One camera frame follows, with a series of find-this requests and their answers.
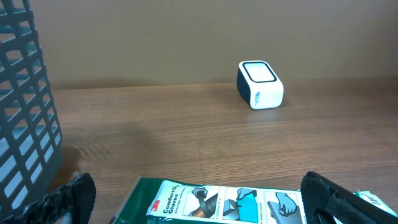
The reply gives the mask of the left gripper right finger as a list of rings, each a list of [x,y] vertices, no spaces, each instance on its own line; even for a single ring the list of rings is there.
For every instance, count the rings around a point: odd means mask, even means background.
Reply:
[[[303,177],[300,192],[308,224],[397,224],[397,217],[313,171]]]

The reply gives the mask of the green 3M gloves package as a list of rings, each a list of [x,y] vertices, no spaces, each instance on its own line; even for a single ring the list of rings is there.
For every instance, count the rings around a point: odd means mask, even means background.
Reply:
[[[299,190],[197,185],[139,177],[111,223],[307,222]]]

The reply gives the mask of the mint green wipes packet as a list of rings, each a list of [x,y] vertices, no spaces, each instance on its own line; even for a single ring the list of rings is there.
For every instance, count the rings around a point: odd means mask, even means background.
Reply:
[[[387,204],[385,204],[377,195],[372,194],[370,191],[360,191],[357,190],[355,192],[355,195],[362,198],[363,200],[373,204],[377,208],[380,208],[381,210],[384,210],[387,213],[390,213],[391,215],[397,217],[397,214],[395,211],[393,211]]]

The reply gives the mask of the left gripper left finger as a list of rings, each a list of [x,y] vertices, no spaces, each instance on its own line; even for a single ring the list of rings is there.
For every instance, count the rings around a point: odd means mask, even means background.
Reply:
[[[66,215],[71,223],[87,224],[94,209],[96,186],[82,173],[42,198],[1,218],[1,223],[55,223]]]

